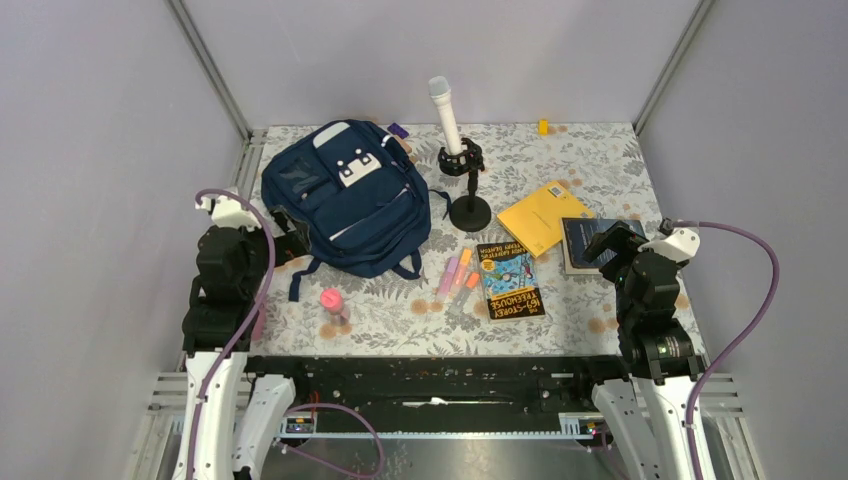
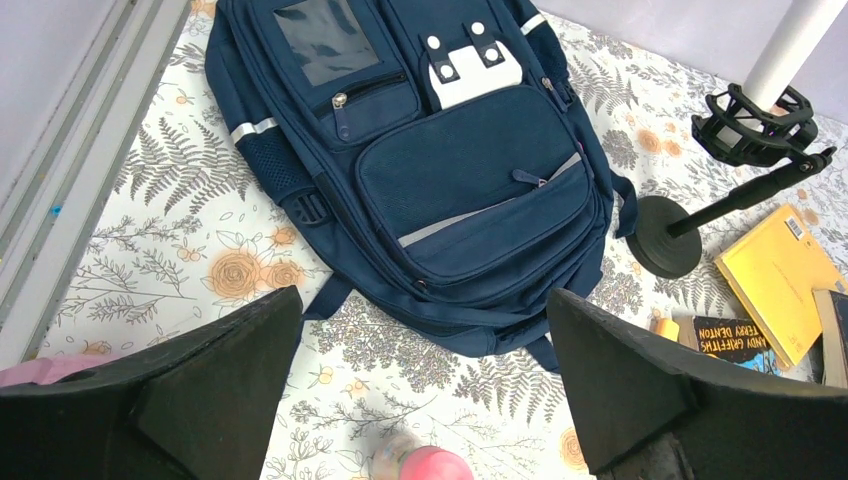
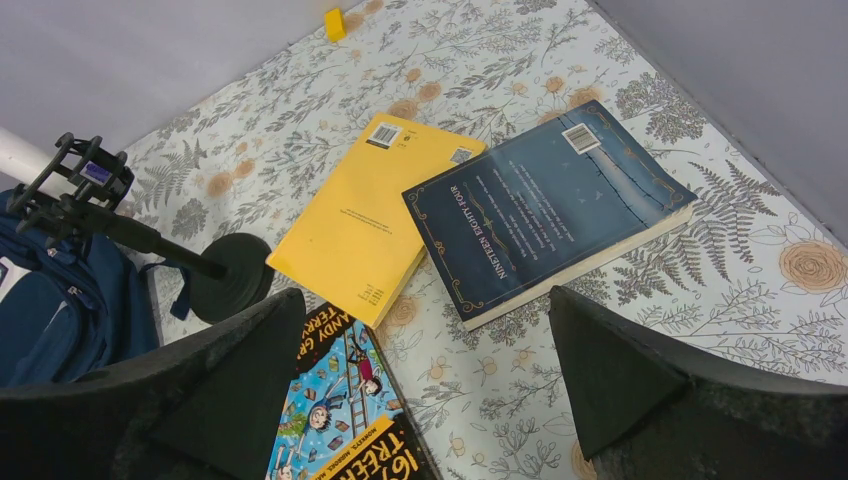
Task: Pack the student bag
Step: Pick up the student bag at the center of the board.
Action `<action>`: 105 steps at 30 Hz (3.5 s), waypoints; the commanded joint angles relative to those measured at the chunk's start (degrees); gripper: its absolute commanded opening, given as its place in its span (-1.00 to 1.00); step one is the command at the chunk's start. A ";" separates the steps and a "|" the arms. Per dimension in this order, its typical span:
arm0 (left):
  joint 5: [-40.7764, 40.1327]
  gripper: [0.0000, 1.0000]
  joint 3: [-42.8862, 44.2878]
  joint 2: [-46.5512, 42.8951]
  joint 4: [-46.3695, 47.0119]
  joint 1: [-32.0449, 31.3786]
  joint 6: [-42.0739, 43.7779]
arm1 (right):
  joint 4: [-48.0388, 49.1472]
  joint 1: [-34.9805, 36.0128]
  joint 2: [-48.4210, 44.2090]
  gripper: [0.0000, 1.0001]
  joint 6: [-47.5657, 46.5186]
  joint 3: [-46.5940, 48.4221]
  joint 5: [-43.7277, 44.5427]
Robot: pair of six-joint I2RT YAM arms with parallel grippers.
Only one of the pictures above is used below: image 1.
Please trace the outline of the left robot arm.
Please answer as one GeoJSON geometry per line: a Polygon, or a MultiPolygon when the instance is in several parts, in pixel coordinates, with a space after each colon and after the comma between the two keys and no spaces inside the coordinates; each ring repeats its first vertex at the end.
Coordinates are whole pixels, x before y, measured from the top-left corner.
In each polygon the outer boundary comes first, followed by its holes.
{"type": "Polygon", "coordinates": [[[235,205],[235,220],[211,226],[198,241],[189,310],[182,322],[187,400],[176,479],[258,479],[285,411],[309,401],[310,385],[293,373],[263,374],[236,414],[252,333],[264,314],[266,231],[235,205]]]}

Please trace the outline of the navy blue student backpack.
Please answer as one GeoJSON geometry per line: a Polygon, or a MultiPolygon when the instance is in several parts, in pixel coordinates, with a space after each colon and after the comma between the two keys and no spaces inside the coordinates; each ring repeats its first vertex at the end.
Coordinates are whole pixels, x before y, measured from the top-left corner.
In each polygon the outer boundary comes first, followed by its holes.
{"type": "Polygon", "coordinates": [[[276,154],[261,173],[262,202],[279,225],[304,226],[313,258],[293,274],[290,301],[322,265],[419,279],[433,192],[399,141],[370,121],[330,122],[276,154]]]}

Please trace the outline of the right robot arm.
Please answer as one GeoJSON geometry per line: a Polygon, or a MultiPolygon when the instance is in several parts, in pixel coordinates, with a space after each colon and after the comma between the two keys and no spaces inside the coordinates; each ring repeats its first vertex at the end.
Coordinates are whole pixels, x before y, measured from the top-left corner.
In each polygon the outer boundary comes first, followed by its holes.
{"type": "Polygon", "coordinates": [[[700,247],[689,228],[663,223],[648,240],[623,221],[593,235],[583,257],[610,251],[600,269],[616,294],[622,374],[592,373],[573,386],[583,410],[600,411],[632,479],[712,479],[695,388],[705,368],[676,317],[679,271],[700,247]]]}

